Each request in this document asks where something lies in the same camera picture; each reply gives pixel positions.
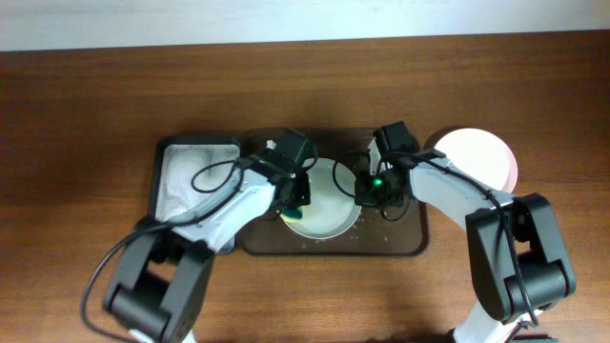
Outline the green and yellow sponge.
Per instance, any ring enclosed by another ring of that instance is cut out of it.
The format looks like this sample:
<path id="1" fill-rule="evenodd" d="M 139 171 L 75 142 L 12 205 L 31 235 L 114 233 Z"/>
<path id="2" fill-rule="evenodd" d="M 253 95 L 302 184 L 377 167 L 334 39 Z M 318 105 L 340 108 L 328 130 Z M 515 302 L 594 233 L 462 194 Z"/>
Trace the green and yellow sponge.
<path id="1" fill-rule="evenodd" d="M 280 217 L 285 221 L 285 222 L 296 222 L 296 221 L 300 221 L 304 216 L 304 210 L 302 207 L 295 207 L 295 208 L 284 208 L 281 212 L 280 212 Z"/>

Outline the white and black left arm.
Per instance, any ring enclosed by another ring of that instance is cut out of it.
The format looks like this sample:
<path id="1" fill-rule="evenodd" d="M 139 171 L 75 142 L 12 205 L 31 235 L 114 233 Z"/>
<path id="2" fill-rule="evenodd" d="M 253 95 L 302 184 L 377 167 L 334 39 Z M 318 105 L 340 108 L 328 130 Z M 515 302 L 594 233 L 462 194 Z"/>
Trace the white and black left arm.
<path id="1" fill-rule="evenodd" d="M 308 204 L 306 167 L 235 164 L 229 182 L 201 203 L 165 221 L 143 218 L 112 248 L 121 257 L 102 305 L 129 331 L 129 341 L 191 340 L 220 249 L 268 210 Z"/>

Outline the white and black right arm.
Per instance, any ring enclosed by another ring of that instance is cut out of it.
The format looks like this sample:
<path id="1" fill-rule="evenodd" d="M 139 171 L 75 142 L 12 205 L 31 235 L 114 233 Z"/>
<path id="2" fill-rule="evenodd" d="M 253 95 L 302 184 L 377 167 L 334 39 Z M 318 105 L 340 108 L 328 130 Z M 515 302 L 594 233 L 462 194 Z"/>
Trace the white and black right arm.
<path id="1" fill-rule="evenodd" d="M 449 342 L 508 342 L 571 296 L 576 276 L 549 201 L 494 190 L 437 150 L 388 151 L 356 175 L 355 202 L 430 205 L 465 230 L 477 302 Z"/>

